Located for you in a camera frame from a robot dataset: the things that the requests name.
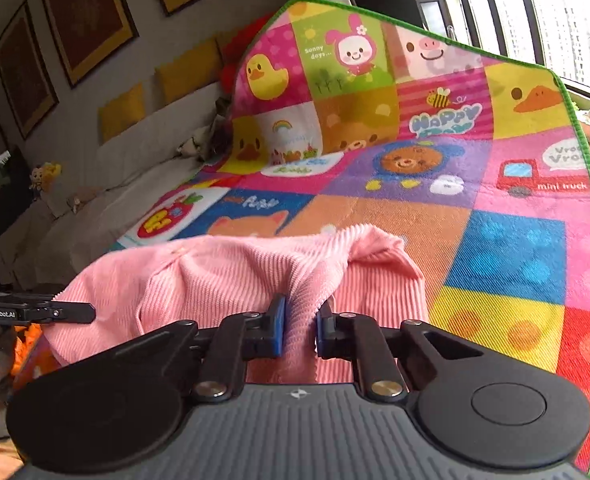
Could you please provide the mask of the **pink corduroy garment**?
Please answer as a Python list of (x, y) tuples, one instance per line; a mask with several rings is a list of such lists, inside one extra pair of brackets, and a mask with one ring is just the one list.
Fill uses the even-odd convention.
[(429, 317), (425, 278), (403, 239), (356, 224), (308, 236), (204, 235), (110, 252), (57, 296), (92, 304), (95, 320), (43, 333), (58, 362), (72, 364), (172, 322), (215, 327), (232, 314), (263, 312), (278, 294), (287, 299), (283, 354), (252, 364), (251, 382), (349, 382), (348, 364), (322, 361), (313, 350), (324, 301), (385, 326)]

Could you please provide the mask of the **white covered sofa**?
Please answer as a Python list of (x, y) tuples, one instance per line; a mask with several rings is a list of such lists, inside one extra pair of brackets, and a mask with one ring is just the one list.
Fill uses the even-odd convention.
[(31, 290), (67, 285), (101, 257), (166, 192), (199, 170), (176, 149), (213, 120), (219, 84), (161, 108), (97, 152), (95, 186), (53, 190), (0, 236), (0, 284)]

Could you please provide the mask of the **small plush toy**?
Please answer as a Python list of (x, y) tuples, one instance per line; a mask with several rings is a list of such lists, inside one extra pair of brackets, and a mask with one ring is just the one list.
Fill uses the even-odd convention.
[(58, 162), (45, 162), (34, 167), (30, 174), (30, 188), (36, 193), (48, 193), (61, 173), (62, 165)]

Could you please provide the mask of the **grey cloth on sofa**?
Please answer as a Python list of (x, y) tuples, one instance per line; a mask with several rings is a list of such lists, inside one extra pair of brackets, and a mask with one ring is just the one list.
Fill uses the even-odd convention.
[(215, 114), (210, 124), (194, 130), (176, 149), (178, 156), (209, 162), (229, 152), (232, 133), (228, 122), (231, 100), (220, 96), (215, 102)]

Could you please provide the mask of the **yellow cushion left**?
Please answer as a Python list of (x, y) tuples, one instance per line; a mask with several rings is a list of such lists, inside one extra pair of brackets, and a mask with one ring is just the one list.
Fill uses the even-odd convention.
[(141, 122), (146, 117), (143, 84), (138, 82), (127, 92), (100, 107), (97, 115), (103, 143)]

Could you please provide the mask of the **yellow cushion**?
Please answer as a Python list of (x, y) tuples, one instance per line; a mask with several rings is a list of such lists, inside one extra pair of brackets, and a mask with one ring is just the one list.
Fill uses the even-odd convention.
[(146, 117), (143, 84), (138, 82), (127, 92), (100, 107), (97, 115), (103, 143), (141, 122)]
[(173, 62), (158, 66), (155, 75), (164, 104), (168, 105), (219, 79), (222, 69), (214, 38), (186, 50)]

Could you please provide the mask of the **colourful cartoon play mat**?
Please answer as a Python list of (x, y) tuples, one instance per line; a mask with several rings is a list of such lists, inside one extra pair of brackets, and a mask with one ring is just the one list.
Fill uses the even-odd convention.
[[(425, 278), (426, 321), (557, 373), (590, 403), (590, 149), (556, 76), (323, 0), (244, 54), (222, 162), (116, 252), (371, 224)], [(590, 472), (590, 430), (576, 463)]]

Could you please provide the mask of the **framed picture left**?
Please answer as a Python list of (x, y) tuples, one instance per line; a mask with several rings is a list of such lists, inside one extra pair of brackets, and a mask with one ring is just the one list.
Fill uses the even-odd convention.
[(34, 30), (28, 1), (0, 35), (0, 78), (22, 140), (60, 103)]

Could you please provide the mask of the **yellow cushion middle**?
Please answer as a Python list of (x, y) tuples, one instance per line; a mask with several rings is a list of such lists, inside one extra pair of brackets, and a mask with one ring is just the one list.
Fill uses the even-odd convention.
[(158, 66), (155, 75), (164, 104), (168, 105), (219, 79), (222, 69), (214, 38), (186, 50), (173, 62)]

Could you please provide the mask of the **red plush cushion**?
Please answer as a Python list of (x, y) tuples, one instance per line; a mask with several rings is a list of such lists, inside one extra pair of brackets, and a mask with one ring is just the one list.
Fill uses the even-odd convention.
[(244, 52), (271, 18), (272, 14), (269, 13), (244, 27), (231, 30), (231, 32), (218, 32), (215, 36), (222, 63), (219, 80), (224, 94), (233, 92), (237, 66), (244, 58)]

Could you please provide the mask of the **framed picture middle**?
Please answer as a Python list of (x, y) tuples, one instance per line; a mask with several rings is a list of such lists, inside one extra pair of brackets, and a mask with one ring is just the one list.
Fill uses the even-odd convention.
[(126, 0), (42, 0), (71, 88), (138, 38)]

